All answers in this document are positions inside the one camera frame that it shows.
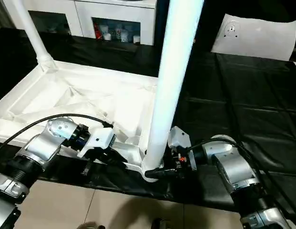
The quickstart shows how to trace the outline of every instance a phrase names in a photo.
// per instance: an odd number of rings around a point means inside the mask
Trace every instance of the white plastic tray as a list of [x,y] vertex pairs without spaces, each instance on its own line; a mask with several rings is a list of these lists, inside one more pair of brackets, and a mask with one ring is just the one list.
[[[140,164],[147,149],[157,78],[55,61],[57,71],[35,67],[0,100],[0,142],[49,115],[79,113],[114,121],[115,149]],[[100,123],[72,117],[89,127]],[[23,146],[42,132],[41,123],[10,144]],[[66,154],[69,149],[61,151]],[[126,155],[127,151],[137,151]]]

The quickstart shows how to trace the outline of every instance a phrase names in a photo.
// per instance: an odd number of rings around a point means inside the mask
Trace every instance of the red component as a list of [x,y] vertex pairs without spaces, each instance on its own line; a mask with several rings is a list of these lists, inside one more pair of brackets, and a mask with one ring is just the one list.
[[98,26],[97,23],[94,23],[94,30],[95,30],[96,39],[101,40],[102,39],[102,33],[100,32],[99,26]]

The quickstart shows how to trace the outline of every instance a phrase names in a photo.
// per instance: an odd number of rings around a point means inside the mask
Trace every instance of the cabinet door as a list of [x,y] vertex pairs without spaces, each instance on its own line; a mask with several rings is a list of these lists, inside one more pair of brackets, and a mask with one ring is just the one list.
[[[12,0],[3,0],[17,29],[24,29]],[[38,31],[66,31],[83,36],[75,2],[72,0],[23,0]]]
[[93,20],[136,22],[140,25],[141,44],[153,45],[155,9],[76,1],[84,37],[96,38]]

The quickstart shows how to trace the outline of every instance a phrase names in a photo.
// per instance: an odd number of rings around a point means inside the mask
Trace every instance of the white pole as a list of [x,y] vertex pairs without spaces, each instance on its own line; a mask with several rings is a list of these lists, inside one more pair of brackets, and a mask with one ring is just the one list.
[[160,166],[204,0],[170,0],[143,172]]
[[31,16],[26,10],[22,0],[12,0],[20,19],[24,25],[27,36],[37,54],[38,63],[41,65],[42,69],[54,68],[54,62],[52,57],[47,52],[41,37],[38,34],[37,29],[35,28]]

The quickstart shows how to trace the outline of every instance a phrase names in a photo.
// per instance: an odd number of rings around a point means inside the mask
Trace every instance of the black fabric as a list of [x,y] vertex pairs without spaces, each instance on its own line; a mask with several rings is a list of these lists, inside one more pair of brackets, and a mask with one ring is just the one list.
[[[42,34],[54,59],[148,76],[157,76],[159,50],[94,39]],[[23,32],[0,30],[0,98],[36,66]],[[193,49],[174,124],[192,143],[227,134],[244,141],[296,205],[296,66],[292,62],[199,52]],[[4,149],[0,167],[19,150]],[[235,210],[213,166],[199,166],[186,180],[145,182],[139,173],[56,156],[40,179],[132,195]],[[295,214],[266,180],[268,189]]]

